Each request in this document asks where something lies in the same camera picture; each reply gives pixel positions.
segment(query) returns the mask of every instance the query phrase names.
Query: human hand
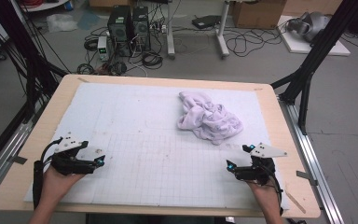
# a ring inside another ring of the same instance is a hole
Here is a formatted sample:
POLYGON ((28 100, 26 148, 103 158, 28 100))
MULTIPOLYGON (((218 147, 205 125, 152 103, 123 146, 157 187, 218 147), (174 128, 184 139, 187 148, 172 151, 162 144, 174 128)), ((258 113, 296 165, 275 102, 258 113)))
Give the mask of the human hand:
POLYGON ((55 207, 69 189, 84 175, 62 175, 53 167, 44 173, 42 195, 39 205, 29 220, 30 224, 48 224, 55 207))
POLYGON ((41 203, 49 201, 57 204, 83 176, 85 175, 62 175, 50 166, 44 173, 41 203))
POLYGON ((282 224, 278 194, 269 180, 266 185, 259 186, 255 182, 246 182, 251 188, 268 224, 282 224))

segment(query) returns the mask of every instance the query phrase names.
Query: white towel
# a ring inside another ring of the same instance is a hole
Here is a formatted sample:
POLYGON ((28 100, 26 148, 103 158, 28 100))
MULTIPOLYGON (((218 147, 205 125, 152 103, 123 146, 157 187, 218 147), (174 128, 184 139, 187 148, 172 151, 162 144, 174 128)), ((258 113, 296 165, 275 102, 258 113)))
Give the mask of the white towel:
POLYGON ((214 105, 205 93, 182 91, 179 97, 185 110, 177 122, 179 129, 192 130, 198 138, 209 139, 215 145, 242 131, 242 122, 224 106, 214 105))

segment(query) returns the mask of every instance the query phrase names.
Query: table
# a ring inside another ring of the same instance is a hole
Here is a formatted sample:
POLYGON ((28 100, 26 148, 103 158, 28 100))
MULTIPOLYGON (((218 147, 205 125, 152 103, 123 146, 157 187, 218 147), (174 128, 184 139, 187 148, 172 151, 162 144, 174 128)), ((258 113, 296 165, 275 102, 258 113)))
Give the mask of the table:
MULTIPOLYGON (((318 217, 320 215, 319 205, 316 202, 309 181, 296 176, 296 171, 304 172, 304 168, 296 152, 296 146, 283 117, 275 93, 270 85, 202 80, 145 77, 96 77, 81 75, 68 75, 62 80, 62 83, 54 93, 44 113, 36 123, 34 130, 19 154, 19 156, 28 159, 28 161, 23 165, 13 163, 7 176, 0 185, 0 210, 33 210, 33 205, 31 203, 23 201, 25 192, 32 183, 33 162, 40 157, 43 148, 50 142, 57 125, 60 123, 62 115, 65 113, 68 105, 71 104, 77 87, 83 82, 254 91, 257 95, 260 108, 263 111, 270 143, 275 147, 284 148, 289 154, 288 158, 276 159, 285 181, 284 183, 281 183, 281 186, 288 194, 291 207, 290 210, 285 211, 283 216, 318 217)), ((62 203, 57 207, 57 211, 216 217, 262 217, 261 212, 240 209, 74 203, 62 203)))
MULTIPOLYGON (((222 9, 222 18, 220 21, 220 28, 216 29, 216 37, 219 42, 220 49, 222 50, 222 58, 225 58, 229 55, 228 48, 226 45, 226 40, 223 37, 223 32, 226 26, 226 19, 228 14, 229 2, 253 2, 254 0, 225 0, 223 3, 222 9)), ((172 34, 172 18, 173 14, 171 12, 172 0, 168 0, 168 24, 167 24, 167 47, 168 47, 168 56, 172 59, 175 57, 175 47, 173 44, 173 34, 172 34)))

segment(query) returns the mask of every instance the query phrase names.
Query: floor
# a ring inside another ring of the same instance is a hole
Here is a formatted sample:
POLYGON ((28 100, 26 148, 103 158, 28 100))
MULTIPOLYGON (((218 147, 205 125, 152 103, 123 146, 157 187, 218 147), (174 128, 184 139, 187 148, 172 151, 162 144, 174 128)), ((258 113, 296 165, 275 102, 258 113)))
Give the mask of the floor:
MULTIPOLYGON (((220 5, 216 6, 212 6, 211 13, 220 12, 220 5)), ((181 6, 172 21, 173 25, 190 24, 194 17, 193 12, 188 13, 189 10, 181 6)), ((45 34, 68 68, 75 71, 79 64, 85 62, 84 37, 90 31, 105 26, 107 19, 96 17, 98 12, 87 7, 71 12, 55 8, 36 13, 34 17, 36 21, 42 21, 47 15, 55 13, 73 15, 74 20, 79 22, 80 28, 72 32, 45 34)), ((231 22, 227 21, 228 27, 232 26, 231 22)), ((272 83, 296 71, 306 57, 304 54, 289 53, 286 46, 280 43, 265 45, 244 58, 231 53, 222 60, 212 32, 175 32, 174 37, 177 50, 174 60, 168 59, 166 48, 163 48, 160 53, 164 57, 161 68, 146 70, 147 74, 141 69, 132 69, 126 75, 272 83)), ((358 47, 344 39, 341 42, 351 56, 328 56, 316 71, 310 89, 307 130, 344 222, 358 223, 358 47)), ((351 39, 351 42, 358 45, 357 39, 351 39)), ((52 63, 62 66, 51 50, 48 50, 48 56, 52 63)), ((284 87, 277 89, 276 93, 283 91, 284 87)), ((21 83, 12 63, 10 60, 0 61, 0 133, 24 101, 21 83)), ((0 211, 0 223, 24 223, 30 215, 28 212, 0 211)), ((240 217, 236 220, 240 224, 264 223, 261 218, 240 217)), ((84 214, 59 213, 51 221, 63 222, 84 223, 84 214)), ((307 223, 328 222, 321 215, 308 219, 307 223)))

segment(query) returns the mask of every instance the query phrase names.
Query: table leg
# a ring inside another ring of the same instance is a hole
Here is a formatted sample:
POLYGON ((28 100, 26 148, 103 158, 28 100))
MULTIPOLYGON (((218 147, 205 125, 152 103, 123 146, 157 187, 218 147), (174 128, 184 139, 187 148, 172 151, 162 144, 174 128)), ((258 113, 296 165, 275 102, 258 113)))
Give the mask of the table leg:
POLYGON ((173 15, 171 12, 172 0, 168 1, 168 24, 167 24, 167 47, 168 47, 168 57, 171 59, 175 58, 175 46, 173 44, 173 34, 172 34, 172 19, 173 15))
POLYGON ((229 55, 226 40, 223 37, 223 31, 225 30, 226 18, 228 14, 229 1, 225 1, 223 4, 222 20, 220 21, 220 28, 216 29, 217 40, 219 41, 220 49, 222 50, 222 57, 229 55))

